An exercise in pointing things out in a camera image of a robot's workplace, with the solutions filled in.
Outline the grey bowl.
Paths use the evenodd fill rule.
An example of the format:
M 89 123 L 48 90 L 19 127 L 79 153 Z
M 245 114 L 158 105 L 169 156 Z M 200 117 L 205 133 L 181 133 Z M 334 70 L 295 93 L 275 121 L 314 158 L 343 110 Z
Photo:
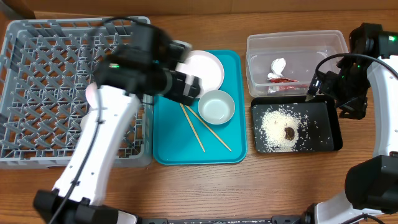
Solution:
M 227 92 L 211 90 L 199 99 L 198 112 L 207 123 L 225 124 L 234 115 L 235 103 Z

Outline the red snack wrapper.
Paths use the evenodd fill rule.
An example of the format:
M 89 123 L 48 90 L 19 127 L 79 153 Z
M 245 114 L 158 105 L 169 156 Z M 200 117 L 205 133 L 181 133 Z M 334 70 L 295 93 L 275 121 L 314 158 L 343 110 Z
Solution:
M 271 78 L 269 82 L 276 83 L 276 85 L 270 86 L 267 91 L 268 93 L 276 93 L 278 91 L 295 90 L 300 88 L 300 85 L 297 84 L 298 80 L 292 80 L 289 78 Z

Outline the small pink saucer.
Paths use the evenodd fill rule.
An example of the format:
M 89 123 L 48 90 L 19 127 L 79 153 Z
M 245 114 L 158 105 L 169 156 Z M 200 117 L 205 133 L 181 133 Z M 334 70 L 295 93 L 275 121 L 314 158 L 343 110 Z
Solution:
M 95 82 L 90 83 L 85 90 L 85 97 L 86 97 L 87 103 L 94 110 L 97 109 L 97 107 L 98 107 L 96 92 L 97 92 L 97 86 L 96 86 Z

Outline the rice and food scraps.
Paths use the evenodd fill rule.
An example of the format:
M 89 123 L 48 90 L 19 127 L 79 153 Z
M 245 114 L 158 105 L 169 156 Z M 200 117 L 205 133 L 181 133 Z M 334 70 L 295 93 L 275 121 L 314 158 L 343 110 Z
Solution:
M 260 153 L 308 151 L 309 116 L 294 111 L 293 106 L 255 107 L 254 141 Z

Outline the white cup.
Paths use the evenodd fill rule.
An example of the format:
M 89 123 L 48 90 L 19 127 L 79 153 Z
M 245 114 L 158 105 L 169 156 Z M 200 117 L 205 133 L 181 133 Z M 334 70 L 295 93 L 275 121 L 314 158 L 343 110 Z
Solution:
M 88 112 L 86 115 L 84 115 L 84 117 L 82 117 L 82 119 L 80 121 L 80 128 L 82 131 L 85 129 L 85 126 L 87 124 L 89 116 L 90 116 L 90 112 Z

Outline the white tissue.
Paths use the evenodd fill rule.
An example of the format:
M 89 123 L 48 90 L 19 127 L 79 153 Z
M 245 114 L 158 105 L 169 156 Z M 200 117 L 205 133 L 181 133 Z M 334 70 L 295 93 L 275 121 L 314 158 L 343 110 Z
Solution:
M 286 61 L 284 58 L 277 58 L 271 63 L 271 72 L 267 75 L 268 79 L 282 78 L 283 70 L 286 66 Z

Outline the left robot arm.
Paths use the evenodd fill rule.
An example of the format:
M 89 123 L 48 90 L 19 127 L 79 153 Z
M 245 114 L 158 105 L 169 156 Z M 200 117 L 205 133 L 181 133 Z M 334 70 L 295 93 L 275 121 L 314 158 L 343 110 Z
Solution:
M 105 56 L 93 72 L 96 104 L 52 190 L 39 190 L 34 208 L 47 223 L 139 223 L 137 215 L 104 204 L 117 151 L 144 96 L 191 105 L 201 81 L 176 67 L 192 47 L 162 29 L 134 21 L 131 40 Z

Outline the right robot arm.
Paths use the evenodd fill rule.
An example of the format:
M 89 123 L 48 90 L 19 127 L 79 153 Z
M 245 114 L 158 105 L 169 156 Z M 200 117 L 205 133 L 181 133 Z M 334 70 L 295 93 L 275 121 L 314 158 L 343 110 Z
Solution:
M 371 159 L 352 167 L 345 189 L 316 203 L 301 223 L 358 223 L 397 213 L 397 33 L 380 24 L 363 23 L 349 35 L 350 52 L 337 54 L 339 73 L 323 73 L 317 65 L 307 100 L 317 94 L 335 100 L 340 118 L 363 119 L 367 92 L 373 92 L 376 140 Z

